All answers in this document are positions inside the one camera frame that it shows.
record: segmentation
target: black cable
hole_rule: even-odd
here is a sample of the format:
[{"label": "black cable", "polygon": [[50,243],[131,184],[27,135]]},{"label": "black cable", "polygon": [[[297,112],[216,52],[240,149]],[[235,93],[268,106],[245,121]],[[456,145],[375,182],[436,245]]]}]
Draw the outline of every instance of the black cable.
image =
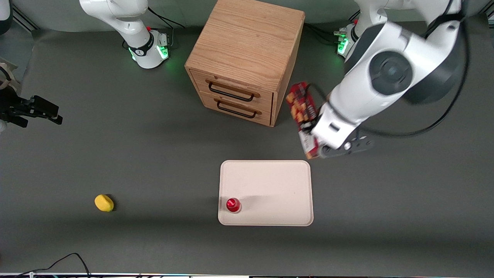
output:
[{"label": "black cable", "polygon": [[453,3],[453,0],[450,0],[448,2],[448,5],[446,6],[446,9],[444,10],[443,14],[442,15],[446,15],[448,13],[448,11],[450,10],[451,8],[451,4]]},{"label": "black cable", "polygon": [[78,253],[70,253],[69,255],[67,255],[67,256],[65,256],[65,257],[63,257],[63,258],[61,258],[61,259],[59,259],[58,261],[54,262],[54,263],[53,263],[50,267],[48,267],[48,268],[40,268],[40,269],[35,269],[35,270],[26,271],[26,272],[24,272],[24,273],[21,273],[21,274],[19,274],[19,275],[14,276],[14,278],[21,277],[21,276],[26,275],[26,274],[28,274],[28,273],[30,273],[30,272],[39,272],[39,271],[46,271],[46,270],[49,270],[49,269],[51,269],[52,267],[54,267],[57,263],[59,263],[60,261],[62,261],[63,259],[65,259],[65,258],[67,258],[67,257],[69,257],[69,256],[71,256],[71,255],[76,255],[76,256],[79,258],[79,260],[82,262],[82,265],[84,265],[84,269],[86,270],[87,278],[89,278],[89,277],[90,277],[90,274],[89,274],[89,269],[87,268],[86,263],[84,262],[84,260],[82,259],[82,257],[81,257]]},{"label": "black cable", "polygon": [[326,102],[328,100],[328,96],[324,93],[324,91],[317,84],[309,83],[309,84],[307,84],[307,87],[305,87],[305,90],[308,91],[309,87],[312,87],[316,90],[317,95],[323,99],[323,102]]},{"label": "black cable", "polygon": [[352,16],[348,18],[348,21],[352,22],[358,15],[360,14],[360,10],[356,11]]},{"label": "black cable", "polygon": [[319,27],[316,27],[316,26],[314,26],[314,25],[312,25],[312,24],[309,24],[309,23],[304,23],[304,26],[309,27],[310,29],[313,29],[313,30],[315,30],[315,31],[319,31],[319,32],[324,33],[324,34],[328,34],[328,35],[332,35],[332,36],[334,36],[333,32],[323,30],[323,29],[321,29],[321,28],[319,28]]},{"label": "black cable", "polygon": [[168,20],[169,22],[175,23],[176,25],[179,25],[180,27],[182,27],[182,28],[184,28],[184,29],[185,29],[185,26],[183,26],[182,24],[180,24],[180,23],[178,23],[178,22],[175,22],[175,21],[173,21],[173,20],[171,20],[171,19],[168,19],[168,18],[166,18],[166,17],[164,17],[164,16],[161,16],[161,15],[159,15],[159,14],[155,13],[155,12],[153,11],[153,9],[151,9],[150,7],[148,7],[148,10],[149,10],[150,12],[152,12],[155,16],[157,16],[157,17],[159,17],[159,18],[161,18],[161,19],[164,19],[164,20]]},{"label": "black cable", "polygon": [[0,67],[0,71],[2,71],[3,74],[5,74],[5,79],[7,81],[12,81],[12,78],[11,78],[10,74],[4,68]]},{"label": "black cable", "polygon": [[[425,39],[428,38],[429,35],[434,30],[436,30],[436,28],[440,25],[440,23],[438,23],[438,18],[443,17],[443,16],[445,16],[448,13],[448,11],[450,10],[450,7],[451,7],[451,4],[452,3],[453,3],[453,0],[449,0],[448,5],[446,6],[446,9],[444,10],[444,12],[440,16],[438,16],[436,18],[436,20],[434,20],[429,26],[427,26],[427,30],[425,31],[424,34],[421,35],[423,38],[425,38]],[[464,8],[464,6],[463,6],[463,1],[462,1],[461,2],[461,10],[460,10],[460,12],[463,11],[463,8]]]},{"label": "black cable", "polygon": [[386,132],[386,131],[380,131],[380,130],[375,130],[375,129],[371,129],[371,128],[366,128],[363,126],[361,126],[360,129],[365,131],[365,132],[368,132],[370,134],[382,136],[382,137],[409,138],[409,137],[414,137],[414,136],[429,132],[433,128],[438,126],[444,120],[444,118],[446,118],[446,116],[449,114],[449,112],[453,108],[454,104],[458,100],[460,93],[461,93],[461,90],[463,90],[463,85],[465,84],[465,80],[466,80],[466,76],[467,76],[467,72],[468,72],[468,66],[469,66],[468,64],[470,62],[470,45],[469,45],[469,38],[468,38],[468,33],[466,31],[465,23],[463,23],[463,22],[460,23],[460,30],[463,33],[464,40],[465,40],[465,60],[466,60],[466,62],[465,62],[464,69],[463,69],[463,76],[461,77],[461,83],[458,87],[458,91],[456,92],[453,100],[451,101],[451,104],[448,106],[448,108],[446,109],[444,114],[437,121],[435,121],[432,125],[430,125],[426,128],[423,128],[423,129],[420,129],[417,131],[413,131],[413,132],[404,132],[404,133],[390,133],[390,132]]}]

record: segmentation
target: gray table surface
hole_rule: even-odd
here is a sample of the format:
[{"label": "gray table surface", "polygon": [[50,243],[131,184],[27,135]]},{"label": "gray table surface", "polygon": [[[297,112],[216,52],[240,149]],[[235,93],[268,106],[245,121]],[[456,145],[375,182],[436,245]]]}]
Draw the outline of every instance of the gray table surface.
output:
[{"label": "gray table surface", "polygon": [[[23,96],[60,106],[0,137],[2,272],[78,252],[92,272],[494,277],[494,55],[485,17],[470,22],[470,72],[444,123],[365,153],[309,161],[314,222],[226,227],[217,220],[228,159],[304,159],[283,105],[277,126],[202,106],[184,63],[199,35],[176,34],[171,59],[139,68],[116,32],[35,35]],[[343,77],[334,46],[304,30],[291,83],[328,92]],[[399,101],[366,122],[411,131],[452,99]],[[93,200],[118,201],[102,213]],[[82,272],[77,258],[55,272]]]}]

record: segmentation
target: red cup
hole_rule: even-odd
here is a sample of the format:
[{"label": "red cup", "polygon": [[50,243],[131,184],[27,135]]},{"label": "red cup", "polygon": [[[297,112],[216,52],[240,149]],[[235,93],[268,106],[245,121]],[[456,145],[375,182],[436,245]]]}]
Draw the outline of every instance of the red cup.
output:
[{"label": "red cup", "polygon": [[242,204],[237,198],[230,198],[226,201],[226,208],[233,213],[237,213],[240,211]]}]

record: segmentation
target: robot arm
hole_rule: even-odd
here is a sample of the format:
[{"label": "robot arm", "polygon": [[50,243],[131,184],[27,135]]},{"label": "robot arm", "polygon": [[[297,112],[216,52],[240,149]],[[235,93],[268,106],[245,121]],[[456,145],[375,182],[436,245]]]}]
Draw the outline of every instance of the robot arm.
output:
[{"label": "robot arm", "polygon": [[0,0],[0,35],[12,25],[12,0]]},{"label": "robot arm", "polygon": [[148,8],[147,0],[80,0],[82,9],[120,33],[127,42],[132,58],[142,68],[159,66],[168,59],[166,34],[146,28],[142,20],[135,18]]},{"label": "robot arm", "polygon": [[363,121],[401,97],[413,104],[442,98],[461,78],[464,60],[458,54],[465,45],[459,30],[458,20],[439,24],[427,39],[392,22],[366,29],[312,134],[338,149]]}]

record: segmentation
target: black metal handle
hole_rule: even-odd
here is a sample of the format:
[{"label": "black metal handle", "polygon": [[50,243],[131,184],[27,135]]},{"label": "black metal handle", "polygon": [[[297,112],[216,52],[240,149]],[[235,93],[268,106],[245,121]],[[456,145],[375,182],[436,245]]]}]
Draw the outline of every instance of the black metal handle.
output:
[{"label": "black metal handle", "polygon": [[234,95],[234,94],[231,94],[231,93],[223,92],[223,91],[220,91],[220,90],[217,90],[217,89],[213,89],[211,86],[213,86],[213,82],[210,82],[209,83],[209,90],[211,92],[214,92],[214,93],[222,94],[222,95],[229,96],[229,97],[232,97],[234,99],[238,99],[238,100],[246,101],[246,102],[252,101],[254,99],[254,94],[251,94],[250,95],[250,98],[245,98],[245,97],[237,96],[237,95]]},{"label": "black metal handle", "polygon": [[237,112],[237,111],[234,111],[234,110],[231,110],[231,109],[228,109],[228,108],[225,108],[225,107],[221,107],[219,106],[221,103],[221,101],[217,100],[217,103],[216,103],[216,107],[218,107],[219,110],[223,110],[223,111],[226,111],[226,112],[230,112],[230,113],[233,113],[235,115],[239,115],[239,116],[242,116],[242,117],[246,117],[248,119],[253,119],[257,112],[254,111],[254,114],[253,115],[247,115],[247,114],[244,114],[244,113],[240,113],[240,112]]}]

